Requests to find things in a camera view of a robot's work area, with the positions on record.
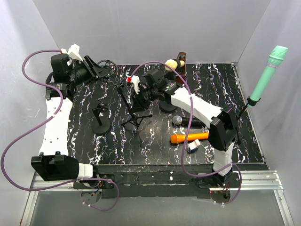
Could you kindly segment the black silver-mesh microphone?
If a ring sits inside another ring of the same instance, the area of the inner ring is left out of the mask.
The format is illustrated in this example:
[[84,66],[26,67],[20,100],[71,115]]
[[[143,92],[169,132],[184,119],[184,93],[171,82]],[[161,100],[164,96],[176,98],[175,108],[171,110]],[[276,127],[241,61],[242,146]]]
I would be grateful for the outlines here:
[[[176,115],[172,118],[172,122],[174,125],[183,125],[183,126],[188,126],[190,121],[189,117],[181,117],[179,115]],[[206,125],[199,119],[197,118],[192,118],[191,120],[191,126],[193,127],[205,127]]]

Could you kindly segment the orange microphone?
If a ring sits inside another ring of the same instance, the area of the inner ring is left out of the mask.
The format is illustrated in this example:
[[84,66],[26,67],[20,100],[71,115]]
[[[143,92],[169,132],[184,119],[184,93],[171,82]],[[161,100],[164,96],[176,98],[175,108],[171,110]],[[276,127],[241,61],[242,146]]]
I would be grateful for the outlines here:
[[194,141],[194,140],[207,140],[209,137],[209,133],[208,132],[203,132],[203,133],[192,133],[192,134],[188,134],[188,135],[184,135],[184,134],[174,134],[170,137],[170,142],[172,144],[180,144],[183,143],[185,141],[185,139],[187,139],[187,141]]

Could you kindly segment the tripod shock-mount mic stand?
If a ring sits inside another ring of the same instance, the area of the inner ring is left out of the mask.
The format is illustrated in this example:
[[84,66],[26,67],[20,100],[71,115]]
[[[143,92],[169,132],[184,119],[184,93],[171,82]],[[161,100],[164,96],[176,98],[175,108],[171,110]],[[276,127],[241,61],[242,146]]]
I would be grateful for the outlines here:
[[133,108],[129,105],[129,102],[127,101],[124,92],[123,92],[123,88],[124,88],[124,84],[123,82],[119,82],[117,75],[119,72],[119,68],[118,66],[111,60],[107,60],[107,59],[103,59],[100,60],[97,64],[100,65],[101,63],[104,63],[103,67],[107,68],[110,72],[109,75],[105,76],[104,80],[107,81],[108,83],[112,83],[113,86],[116,88],[118,95],[122,98],[124,104],[126,105],[126,109],[130,115],[129,120],[123,122],[121,124],[121,126],[123,128],[125,128],[125,126],[127,124],[131,124],[134,126],[135,128],[135,132],[138,135],[139,138],[139,142],[142,143],[142,139],[139,133],[139,127],[143,121],[143,119],[146,118],[151,118],[153,115],[149,114],[149,115],[143,115],[143,116],[137,116],[134,112],[133,112]]

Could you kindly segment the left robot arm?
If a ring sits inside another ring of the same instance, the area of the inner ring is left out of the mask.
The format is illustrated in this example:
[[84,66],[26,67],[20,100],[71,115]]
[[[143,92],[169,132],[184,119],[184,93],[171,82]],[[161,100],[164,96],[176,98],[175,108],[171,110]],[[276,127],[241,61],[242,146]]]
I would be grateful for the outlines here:
[[96,188],[100,177],[91,164],[79,163],[69,156],[67,148],[68,120],[73,106],[76,87],[91,84],[110,74],[111,70],[95,63],[91,57],[80,59],[71,54],[53,55],[52,72],[47,77],[47,117],[44,139],[39,155],[31,159],[31,165],[45,181],[83,179],[89,188]]

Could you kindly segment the round-base stand for cream mic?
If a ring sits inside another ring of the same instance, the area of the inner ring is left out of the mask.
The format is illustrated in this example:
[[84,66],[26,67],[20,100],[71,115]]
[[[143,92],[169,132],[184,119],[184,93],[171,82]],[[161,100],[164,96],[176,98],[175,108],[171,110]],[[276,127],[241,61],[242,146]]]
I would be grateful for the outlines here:
[[159,107],[165,113],[173,113],[177,107],[172,105],[171,96],[175,94],[175,91],[179,88],[179,84],[176,82],[176,74],[174,72],[167,72],[164,75],[164,83],[160,91],[164,95],[164,100],[160,100]]

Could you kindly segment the cream microphone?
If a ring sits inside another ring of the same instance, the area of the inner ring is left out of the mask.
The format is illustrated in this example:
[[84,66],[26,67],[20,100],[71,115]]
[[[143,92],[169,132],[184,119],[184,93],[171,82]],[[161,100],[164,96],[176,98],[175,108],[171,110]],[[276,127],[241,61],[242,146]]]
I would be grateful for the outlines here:
[[165,69],[169,72],[173,70],[178,70],[179,68],[183,67],[185,62],[179,59],[169,59],[165,62]]

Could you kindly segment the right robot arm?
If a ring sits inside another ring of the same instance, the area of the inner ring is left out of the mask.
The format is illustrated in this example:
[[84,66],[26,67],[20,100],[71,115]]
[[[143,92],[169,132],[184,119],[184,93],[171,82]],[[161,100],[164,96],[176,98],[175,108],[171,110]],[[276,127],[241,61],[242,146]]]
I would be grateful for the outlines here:
[[143,76],[132,75],[127,83],[134,87],[133,110],[144,111],[151,101],[159,99],[189,112],[189,126],[197,118],[208,127],[208,142],[214,148],[213,170],[208,176],[213,177],[216,186],[226,186],[232,173],[233,146],[239,140],[235,111],[224,111],[191,93],[185,79],[173,69],[165,75],[157,69]]

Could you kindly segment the short round-base mic stand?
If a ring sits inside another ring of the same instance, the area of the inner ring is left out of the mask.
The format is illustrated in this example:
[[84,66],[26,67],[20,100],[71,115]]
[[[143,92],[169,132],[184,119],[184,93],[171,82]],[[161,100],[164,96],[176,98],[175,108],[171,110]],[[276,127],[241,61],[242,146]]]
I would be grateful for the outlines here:
[[93,120],[91,125],[91,130],[98,136],[107,134],[111,130],[110,119],[100,116],[100,113],[105,113],[108,111],[106,104],[99,103],[96,108],[92,110],[95,120]]

